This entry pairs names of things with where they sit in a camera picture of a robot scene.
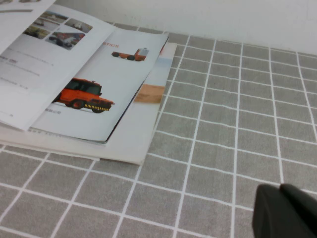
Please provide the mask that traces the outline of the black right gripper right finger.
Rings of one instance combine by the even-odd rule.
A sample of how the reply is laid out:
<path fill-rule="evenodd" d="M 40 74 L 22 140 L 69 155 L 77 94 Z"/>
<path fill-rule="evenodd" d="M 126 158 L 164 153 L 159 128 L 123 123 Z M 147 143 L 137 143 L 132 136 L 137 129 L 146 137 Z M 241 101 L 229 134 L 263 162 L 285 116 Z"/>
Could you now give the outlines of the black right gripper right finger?
<path fill-rule="evenodd" d="M 307 228 L 317 237 L 317 200 L 291 184 L 282 184 L 280 191 Z"/>

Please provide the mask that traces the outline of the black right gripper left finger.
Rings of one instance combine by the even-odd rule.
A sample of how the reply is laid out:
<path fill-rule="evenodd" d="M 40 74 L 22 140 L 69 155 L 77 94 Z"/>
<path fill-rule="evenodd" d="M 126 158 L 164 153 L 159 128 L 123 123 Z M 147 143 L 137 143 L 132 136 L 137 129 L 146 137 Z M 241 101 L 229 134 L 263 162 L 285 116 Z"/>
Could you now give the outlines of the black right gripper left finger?
<path fill-rule="evenodd" d="M 252 228 L 256 238 L 311 238 L 313 233 L 300 221 L 280 187 L 257 187 Z"/>

